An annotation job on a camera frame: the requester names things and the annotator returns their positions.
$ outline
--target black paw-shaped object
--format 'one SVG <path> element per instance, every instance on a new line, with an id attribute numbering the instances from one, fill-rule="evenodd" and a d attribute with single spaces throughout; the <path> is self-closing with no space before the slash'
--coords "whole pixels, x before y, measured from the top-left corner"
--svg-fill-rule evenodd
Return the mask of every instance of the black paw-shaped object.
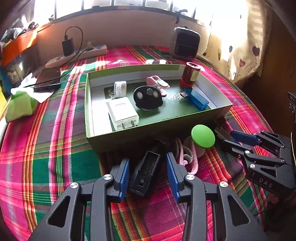
<path id="1" fill-rule="evenodd" d="M 163 105 L 159 90 L 153 86 L 142 86 L 135 90 L 133 99 L 136 106 L 142 110 L 156 110 Z"/>

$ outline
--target white wall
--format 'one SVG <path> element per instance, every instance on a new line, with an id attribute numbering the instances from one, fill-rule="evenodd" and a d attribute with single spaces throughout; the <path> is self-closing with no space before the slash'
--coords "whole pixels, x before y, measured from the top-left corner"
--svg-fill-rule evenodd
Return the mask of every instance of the white wall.
<path id="1" fill-rule="evenodd" d="M 107 47 L 121 45 L 168 47 L 172 30 L 185 25 L 200 34 L 198 53 L 203 54 L 209 39 L 209 29 L 182 18 L 179 24 L 175 22 L 176 17 L 174 16 L 139 10 L 93 12 L 73 17 L 38 32 L 37 47 L 40 64 L 46 64 L 50 59 L 63 54 L 62 41 L 65 30 L 72 25 L 79 26 L 83 30 L 82 47 L 85 47 L 88 41 L 95 45 L 105 44 Z M 74 47 L 78 50 L 81 43 L 79 29 L 71 28 L 67 31 L 67 35 L 69 38 L 74 38 Z"/>

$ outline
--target silver screw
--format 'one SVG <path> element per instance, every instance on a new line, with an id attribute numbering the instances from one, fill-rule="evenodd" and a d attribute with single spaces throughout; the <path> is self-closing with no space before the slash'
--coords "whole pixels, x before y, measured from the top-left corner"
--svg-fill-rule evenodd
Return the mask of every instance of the silver screw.
<path id="1" fill-rule="evenodd" d="M 187 175 L 186 175 L 186 179 L 187 179 L 187 180 L 193 180 L 194 178 L 195 178 L 195 176 L 192 175 L 192 174 L 187 174 Z"/>
<path id="2" fill-rule="evenodd" d="M 72 188 L 72 189 L 75 189 L 75 188 L 77 188 L 78 186 L 79 186 L 78 183 L 71 183 L 71 184 L 70 184 L 70 188 Z"/>
<path id="3" fill-rule="evenodd" d="M 108 181 L 112 179 L 112 175 L 111 174 L 106 174 L 103 176 L 104 180 Z"/>
<path id="4" fill-rule="evenodd" d="M 227 183 L 227 182 L 224 182 L 224 181 L 220 182 L 219 185 L 220 185 L 221 187 L 223 187 L 223 188 L 228 187 L 228 183 Z"/>

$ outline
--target white bottle cap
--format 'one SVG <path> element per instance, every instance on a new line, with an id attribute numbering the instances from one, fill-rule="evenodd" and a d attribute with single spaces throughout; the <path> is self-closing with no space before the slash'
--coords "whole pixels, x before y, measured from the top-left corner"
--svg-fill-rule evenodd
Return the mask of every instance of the white bottle cap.
<path id="1" fill-rule="evenodd" d="M 114 83 L 114 95 L 116 98 L 126 97 L 126 81 L 116 81 Z"/>

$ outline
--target green round cap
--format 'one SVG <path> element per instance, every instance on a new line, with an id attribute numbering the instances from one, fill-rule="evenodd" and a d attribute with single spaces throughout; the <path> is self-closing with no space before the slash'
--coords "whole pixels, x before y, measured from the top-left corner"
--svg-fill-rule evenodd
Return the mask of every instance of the green round cap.
<path id="1" fill-rule="evenodd" d="M 191 130 L 193 142 L 202 148 L 210 148 L 215 143 L 215 136 L 212 130 L 204 125 L 196 125 Z"/>

